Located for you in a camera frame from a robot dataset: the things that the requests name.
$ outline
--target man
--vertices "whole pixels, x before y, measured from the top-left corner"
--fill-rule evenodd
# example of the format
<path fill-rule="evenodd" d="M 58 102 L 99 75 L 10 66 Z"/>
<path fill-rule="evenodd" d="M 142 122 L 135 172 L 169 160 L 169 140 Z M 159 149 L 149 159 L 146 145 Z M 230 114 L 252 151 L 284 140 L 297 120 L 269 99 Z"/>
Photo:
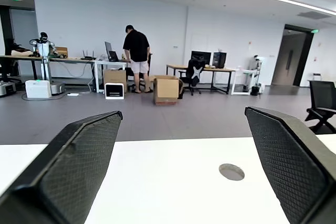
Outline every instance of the man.
<path fill-rule="evenodd" d="M 132 25 L 126 27 L 126 33 L 123 49 L 125 50 L 127 60 L 131 61 L 131 69 L 134 73 L 135 90 L 133 92 L 141 93 L 139 89 L 139 73 L 142 73 L 146 85 L 145 93 L 151 93 L 153 90 L 150 88 L 148 78 L 148 57 L 151 48 L 148 40 L 144 34 L 135 30 Z"/>

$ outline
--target humanoid robot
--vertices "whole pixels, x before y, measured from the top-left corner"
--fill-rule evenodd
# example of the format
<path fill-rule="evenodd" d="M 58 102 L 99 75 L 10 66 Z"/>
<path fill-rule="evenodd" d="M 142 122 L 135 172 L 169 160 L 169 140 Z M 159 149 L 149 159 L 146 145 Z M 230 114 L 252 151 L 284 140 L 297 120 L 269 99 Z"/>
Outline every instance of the humanoid robot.
<path fill-rule="evenodd" d="M 57 54 L 55 44 L 48 40 L 48 35 L 45 32 L 41 33 L 39 39 L 32 39 L 29 42 L 33 46 L 33 57 L 42 57 L 41 72 L 42 79 L 50 82 L 50 89 L 52 95 L 61 94 L 64 92 L 64 84 L 52 81 L 50 72 L 49 56 Z"/>

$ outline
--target doorway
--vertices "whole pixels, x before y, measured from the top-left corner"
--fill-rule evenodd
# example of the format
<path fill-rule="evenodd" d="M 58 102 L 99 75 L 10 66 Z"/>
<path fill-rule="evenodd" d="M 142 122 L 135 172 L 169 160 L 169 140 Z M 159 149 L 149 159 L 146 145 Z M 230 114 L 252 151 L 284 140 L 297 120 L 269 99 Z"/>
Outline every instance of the doorway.
<path fill-rule="evenodd" d="M 312 29 L 285 26 L 272 85 L 300 86 L 313 36 Z"/>

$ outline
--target black shirt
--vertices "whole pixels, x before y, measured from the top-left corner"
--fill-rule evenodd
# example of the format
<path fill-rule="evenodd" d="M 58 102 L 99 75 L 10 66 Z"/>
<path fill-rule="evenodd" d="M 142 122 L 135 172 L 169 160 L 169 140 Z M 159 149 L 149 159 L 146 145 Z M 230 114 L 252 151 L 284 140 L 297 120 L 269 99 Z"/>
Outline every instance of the black shirt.
<path fill-rule="evenodd" d="M 131 59 L 135 62 L 147 61 L 148 40 L 145 34 L 132 30 L 127 34 L 123 49 L 129 50 Z"/>

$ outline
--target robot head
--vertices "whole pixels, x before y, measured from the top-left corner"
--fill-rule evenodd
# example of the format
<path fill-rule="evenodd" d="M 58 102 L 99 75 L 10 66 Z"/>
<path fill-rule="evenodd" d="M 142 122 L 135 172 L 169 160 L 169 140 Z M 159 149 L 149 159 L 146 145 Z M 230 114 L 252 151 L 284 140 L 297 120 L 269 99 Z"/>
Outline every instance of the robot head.
<path fill-rule="evenodd" d="M 41 42 L 46 42 L 48 40 L 48 35 L 43 31 L 40 37 Z"/>

